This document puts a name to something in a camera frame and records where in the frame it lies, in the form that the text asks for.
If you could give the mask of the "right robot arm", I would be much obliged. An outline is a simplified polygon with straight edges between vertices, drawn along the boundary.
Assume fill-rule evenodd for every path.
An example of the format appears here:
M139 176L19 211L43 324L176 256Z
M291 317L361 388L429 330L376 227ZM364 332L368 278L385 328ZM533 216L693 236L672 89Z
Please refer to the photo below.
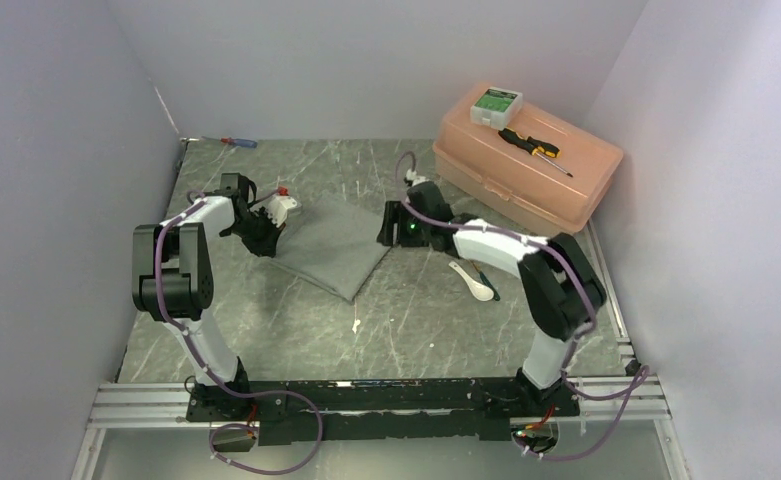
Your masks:
M454 214L435 183L424 181L410 187L404 200L385 203L377 241L388 247L429 247L516 277L538 329L518 371L523 383L517 401L530 415L554 404L574 341L592 326L608 298L572 235L530 236L471 214Z

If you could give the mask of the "grey cloth napkin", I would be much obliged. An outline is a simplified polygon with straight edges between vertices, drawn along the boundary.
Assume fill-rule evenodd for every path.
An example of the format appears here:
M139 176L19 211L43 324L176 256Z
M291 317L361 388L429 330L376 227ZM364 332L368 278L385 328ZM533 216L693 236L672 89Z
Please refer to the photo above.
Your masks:
M381 224L379 215L323 195L287 222L271 262L352 303L389 251L376 240Z

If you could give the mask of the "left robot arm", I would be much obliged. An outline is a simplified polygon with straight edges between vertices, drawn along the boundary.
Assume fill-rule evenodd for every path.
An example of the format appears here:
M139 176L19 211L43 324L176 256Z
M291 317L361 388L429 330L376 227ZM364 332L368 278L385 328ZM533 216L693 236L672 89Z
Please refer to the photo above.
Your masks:
M230 420L245 417L253 392L238 355L227 345L211 306L215 295L211 244L237 237L248 252L272 258L287 220L300 208L284 187L265 195L239 173L226 173L217 189L192 191L188 206L132 236L132 301L162 324L191 362L197 387L214 394L214 407Z

